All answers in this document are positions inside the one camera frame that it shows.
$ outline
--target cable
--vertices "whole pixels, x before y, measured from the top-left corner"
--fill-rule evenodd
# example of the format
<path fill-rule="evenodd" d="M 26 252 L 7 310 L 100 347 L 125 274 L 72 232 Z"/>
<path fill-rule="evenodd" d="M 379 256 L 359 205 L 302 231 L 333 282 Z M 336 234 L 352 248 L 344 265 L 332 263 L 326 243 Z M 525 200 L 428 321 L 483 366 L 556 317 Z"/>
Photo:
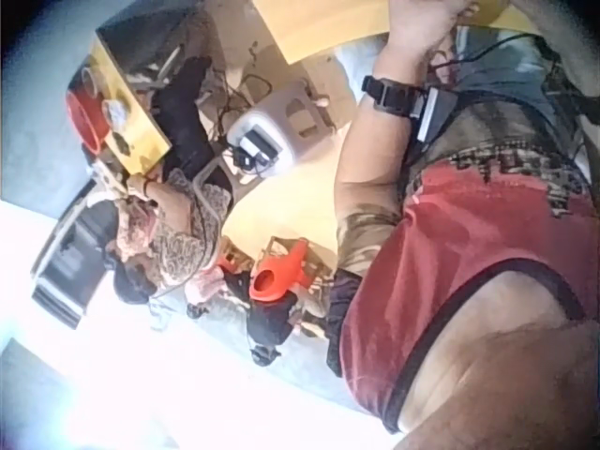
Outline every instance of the cable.
<path fill-rule="evenodd" d="M 429 71 L 430 72 L 434 72 L 438 68 L 446 68 L 448 66 L 455 66 L 457 64 L 474 63 L 475 61 L 478 61 L 479 59 L 483 58 L 488 53 L 496 50 L 498 47 L 502 46 L 503 44 L 505 44 L 507 42 L 510 42 L 512 40 L 523 39 L 523 38 L 539 39 L 540 37 L 537 36 L 537 35 L 534 35 L 532 33 L 519 33 L 518 35 L 514 35 L 514 36 L 511 36 L 511 37 L 507 37 L 505 39 L 499 40 L 498 42 L 493 43 L 492 45 L 490 45 L 489 47 L 487 47 L 483 51 L 481 51 L 479 53 L 476 53 L 475 55 L 467 55 L 467 56 L 465 56 L 462 59 L 454 59 L 452 61 L 448 61 L 448 62 L 445 62 L 443 64 L 438 64 L 436 66 L 431 66 L 429 68 Z"/>

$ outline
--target table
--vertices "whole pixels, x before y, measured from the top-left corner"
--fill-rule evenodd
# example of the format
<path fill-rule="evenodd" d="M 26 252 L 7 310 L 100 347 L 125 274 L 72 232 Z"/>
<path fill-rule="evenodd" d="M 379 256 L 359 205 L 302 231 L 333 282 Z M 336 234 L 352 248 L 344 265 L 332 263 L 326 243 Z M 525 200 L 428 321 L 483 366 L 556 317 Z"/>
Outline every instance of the table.
<path fill-rule="evenodd" d="M 253 0 L 283 56 L 293 64 L 312 54 L 389 31 L 388 0 Z M 465 24 L 537 33 L 506 0 L 480 0 Z"/>
<path fill-rule="evenodd" d="M 119 134 L 129 145 L 130 155 L 119 151 L 111 131 L 105 143 L 129 173 L 147 173 L 171 149 L 171 143 L 162 133 L 152 115 L 129 86 L 125 75 L 114 61 L 102 38 L 96 35 L 89 58 L 90 68 L 100 75 L 99 90 L 105 99 L 118 99 L 125 103 L 129 114 Z"/>

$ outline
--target red tank top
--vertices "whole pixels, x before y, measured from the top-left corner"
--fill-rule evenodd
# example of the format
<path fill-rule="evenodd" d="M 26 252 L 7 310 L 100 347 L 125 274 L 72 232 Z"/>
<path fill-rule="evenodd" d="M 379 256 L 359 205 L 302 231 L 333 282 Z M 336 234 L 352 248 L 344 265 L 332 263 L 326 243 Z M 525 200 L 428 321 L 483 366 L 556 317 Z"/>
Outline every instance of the red tank top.
<path fill-rule="evenodd" d="M 350 304 L 340 337 L 343 376 L 359 404 L 398 431 L 398 416 L 435 338 L 504 271 L 546 284 L 572 320 L 598 319 L 599 221 L 587 196 L 553 217 L 538 178 L 447 162 L 423 185 Z"/>

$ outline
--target orange object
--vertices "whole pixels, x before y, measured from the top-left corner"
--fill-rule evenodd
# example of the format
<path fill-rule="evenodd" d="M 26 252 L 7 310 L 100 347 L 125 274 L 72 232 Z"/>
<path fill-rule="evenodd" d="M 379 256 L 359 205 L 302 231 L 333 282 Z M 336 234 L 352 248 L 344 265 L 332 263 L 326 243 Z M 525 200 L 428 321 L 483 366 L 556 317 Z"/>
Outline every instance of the orange object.
<path fill-rule="evenodd" d="M 284 256 L 266 255 L 259 263 L 258 271 L 250 286 L 250 297 L 265 303 L 276 302 L 294 284 L 310 288 L 314 276 L 309 277 L 304 270 L 308 255 L 308 240 L 299 239 Z"/>
<path fill-rule="evenodd" d="M 102 113 L 102 96 L 95 98 L 83 86 L 67 91 L 67 110 L 71 122 L 89 151 L 97 156 L 109 134 L 109 124 Z"/>

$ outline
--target red bowl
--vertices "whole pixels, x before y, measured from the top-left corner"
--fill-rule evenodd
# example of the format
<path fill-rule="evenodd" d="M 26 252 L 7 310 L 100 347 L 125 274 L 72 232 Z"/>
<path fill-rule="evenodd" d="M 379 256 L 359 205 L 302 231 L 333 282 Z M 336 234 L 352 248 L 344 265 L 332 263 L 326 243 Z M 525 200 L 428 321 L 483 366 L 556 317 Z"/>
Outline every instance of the red bowl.
<path fill-rule="evenodd" d="M 102 96 L 92 98 L 82 86 L 68 90 L 67 111 L 83 143 L 97 156 L 110 131 L 109 124 L 102 113 Z"/>

